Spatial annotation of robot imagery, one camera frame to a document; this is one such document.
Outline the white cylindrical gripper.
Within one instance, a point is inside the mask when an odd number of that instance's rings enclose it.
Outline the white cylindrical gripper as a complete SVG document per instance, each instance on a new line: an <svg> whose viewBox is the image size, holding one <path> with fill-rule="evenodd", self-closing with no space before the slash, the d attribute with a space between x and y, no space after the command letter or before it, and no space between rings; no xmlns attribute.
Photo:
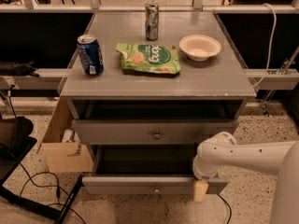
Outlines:
<svg viewBox="0 0 299 224"><path fill-rule="evenodd" d="M201 203L208 189L208 183L201 180L210 180L216 176L218 169L229 157L231 148L235 145L235 138L227 132L217 133L198 145L192 163L193 174L199 180L193 184L195 202Z"/></svg>

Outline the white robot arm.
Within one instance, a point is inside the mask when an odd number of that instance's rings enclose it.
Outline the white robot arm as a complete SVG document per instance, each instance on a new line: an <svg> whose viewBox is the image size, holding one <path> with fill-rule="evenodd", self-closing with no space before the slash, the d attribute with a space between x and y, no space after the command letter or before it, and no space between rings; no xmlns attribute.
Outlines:
<svg viewBox="0 0 299 224"><path fill-rule="evenodd" d="M221 166L234 166L278 177L270 224L299 222L299 142L238 145L227 132L197 147L192 171L199 180L214 178Z"/></svg>

